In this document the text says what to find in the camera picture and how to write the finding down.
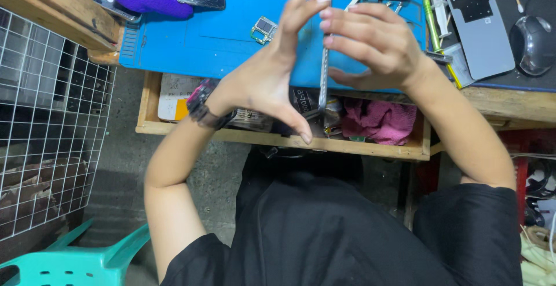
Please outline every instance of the plastic chair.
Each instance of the plastic chair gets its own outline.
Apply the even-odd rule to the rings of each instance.
[[[10,265],[19,268],[19,276],[5,285],[124,285],[129,262],[151,238],[149,226],[141,226],[110,247],[68,247],[92,223],[93,219],[88,220],[41,252],[28,253],[0,264],[0,268]]]

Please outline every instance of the phone back cover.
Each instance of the phone back cover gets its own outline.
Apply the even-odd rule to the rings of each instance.
[[[508,34],[495,0],[448,0],[448,5],[473,79],[515,68]]]

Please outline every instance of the wire mesh panel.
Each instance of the wire mesh panel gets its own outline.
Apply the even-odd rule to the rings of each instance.
[[[114,76],[0,8],[0,241],[87,205]]]

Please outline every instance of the person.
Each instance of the person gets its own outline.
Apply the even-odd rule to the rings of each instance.
[[[218,117],[235,107],[260,111],[310,147],[309,124],[290,104],[288,83],[297,32],[319,13],[320,27],[333,34],[324,46],[369,67],[362,74],[330,68],[330,77],[359,90],[405,92],[462,170],[461,184],[429,195],[410,232],[345,182],[357,178],[360,157],[267,160],[252,152],[228,247],[206,233],[187,187],[215,130],[186,117],[161,142],[145,177],[161,285],[521,285],[514,167],[496,133],[391,9],[364,3],[344,12],[329,3],[288,0],[274,40],[222,79],[208,110]]]

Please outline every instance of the wrist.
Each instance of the wrist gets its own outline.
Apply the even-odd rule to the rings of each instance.
[[[208,110],[218,117],[223,117],[232,112],[236,106],[233,104],[232,96],[221,83],[212,91],[205,101]]]
[[[420,89],[430,87],[433,83],[435,83],[434,80],[438,76],[438,73],[443,75],[438,68],[438,65],[436,65],[432,59],[423,55],[413,74],[408,76],[402,83],[400,90],[408,96],[411,96]]]

